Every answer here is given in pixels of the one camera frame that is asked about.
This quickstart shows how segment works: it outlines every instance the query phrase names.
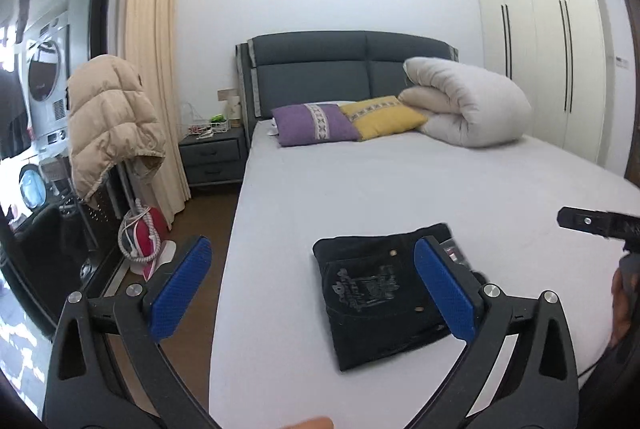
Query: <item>puffer jacket hood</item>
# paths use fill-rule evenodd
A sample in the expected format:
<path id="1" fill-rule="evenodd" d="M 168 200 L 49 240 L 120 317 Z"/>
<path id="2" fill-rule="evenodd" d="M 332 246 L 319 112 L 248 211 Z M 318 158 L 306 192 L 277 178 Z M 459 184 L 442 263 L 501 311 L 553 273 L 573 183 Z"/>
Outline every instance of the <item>puffer jacket hood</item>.
<path id="1" fill-rule="evenodd" d="M 137 70 L 113 55 L 80 66 L 68 80 L 68 135 L 78 197 L 89 201 L 114 165 L 150 180 L 164 160 L 165 138 Z"/>

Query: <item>human hand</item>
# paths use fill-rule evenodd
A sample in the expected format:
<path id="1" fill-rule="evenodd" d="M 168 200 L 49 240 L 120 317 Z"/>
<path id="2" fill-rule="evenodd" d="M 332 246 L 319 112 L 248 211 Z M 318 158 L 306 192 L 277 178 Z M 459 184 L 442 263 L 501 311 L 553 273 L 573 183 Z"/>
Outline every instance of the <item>human hand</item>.
<path id="1" fill-rule="evenodd" d="M 638 285 L 638 274 L 634 274 L 631 278 L 631 285 L 636 289 Z M 622 286 L 622 272 L 617 269 L 613 275 L 611 282 L 611 295 L 613 296 L 613 327 L 611 330 L 611 339 L 609 348 L 617 345 L 629 331 L 631 327 L 631 308 L 629 298 Z"/>
<path id="2" fill-rule="evenodd" d="M 329 418 L 314 418 L 313 420 L 285 427 L 284 429 L 334 429 L 334 423 Z"/>

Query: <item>pillow embroidery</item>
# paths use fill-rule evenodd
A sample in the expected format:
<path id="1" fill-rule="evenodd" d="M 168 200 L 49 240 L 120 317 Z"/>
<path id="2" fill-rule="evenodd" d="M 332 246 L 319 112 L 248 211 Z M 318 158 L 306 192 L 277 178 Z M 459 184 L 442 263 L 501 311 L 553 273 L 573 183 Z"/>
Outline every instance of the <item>pillow embroidery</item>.
<path id="1" fill-rule="evenodd" d="M 317 104 L 303 104 L 309 110 L 311 118 L 314 121 L 316 140 L 326 140 L 330 138 L 329 121 L 325 112 Z"/>
<path id="2" fill-rule="evenodd" d="M 366 108 L 363 108 L 354 114 L 347 116 L 351 122 L 354 120 L 361 119 L 365 115 L 369 115 L 371 112 L 375 112 L 377 110 L 381 110 L 382 108 L 391 108 L 392 106 L 398 106 L 401 104 L 399 101 L 383 101 L 383 102 L 375 102 L 374 104 L 370 104 Z"/>

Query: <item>black wardrobe handle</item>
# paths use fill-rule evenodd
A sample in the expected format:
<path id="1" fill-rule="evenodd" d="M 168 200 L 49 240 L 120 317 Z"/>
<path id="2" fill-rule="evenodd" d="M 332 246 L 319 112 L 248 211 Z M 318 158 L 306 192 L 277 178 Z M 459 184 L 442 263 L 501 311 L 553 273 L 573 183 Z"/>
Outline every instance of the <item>black wardrobe handle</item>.
<path id="1" fill-rule="evenodd" d="M 564 0 L 564 11 L 566 13 L 566 27 L 569 29 L 569 59 L 571 60 L 571 93 L 569 96 L 569 113 L 574 110 L 574 35 L 571 33 L 571 18 L 569 17 L 569 7 Z"/>
<path id="2" fill-rule="evenodd" d="M 562 16 L 562 32 L 564 33 L 564 110 L 566 111 L 566 103 L 569 96 L 569 51 L 566 45 L 566 24 L 564 22 L 564 8 L 562 8 L 562 1 L 558 0 L 560 4 L 560 15 Z"/>
<path id="3" fill-rule="evenodd" d="M 507 32 L 509 33 L 509 74 L 507 77 L 513 79 L 513 50 L 511 49 L 511 19 L 509 18 L 509 5 L 504 5 L 507 11 Z"/>
<path id="4" fill-rule="evenodd" d="M 509 54 L 507 51 L 507 22 L 504 19 L 504 5 L 500 5 L 502 12 L 502 32 L 504 34 L 504 75 L 509 77 Z"/>

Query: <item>black folded jeans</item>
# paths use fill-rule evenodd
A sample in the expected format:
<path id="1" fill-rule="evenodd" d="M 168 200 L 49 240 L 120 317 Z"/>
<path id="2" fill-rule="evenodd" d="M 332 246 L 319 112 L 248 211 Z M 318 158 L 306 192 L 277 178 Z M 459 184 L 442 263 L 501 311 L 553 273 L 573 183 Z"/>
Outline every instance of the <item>black folded jeans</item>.
<path id="1" fill-rule="evenodd" d="M 345 371 L 449 334 L 414 266 L 414 247 L 426 235 L 451 239 L 444 223 L 408 234 L 320 239 L 313 251 L 335 353 Z"/>

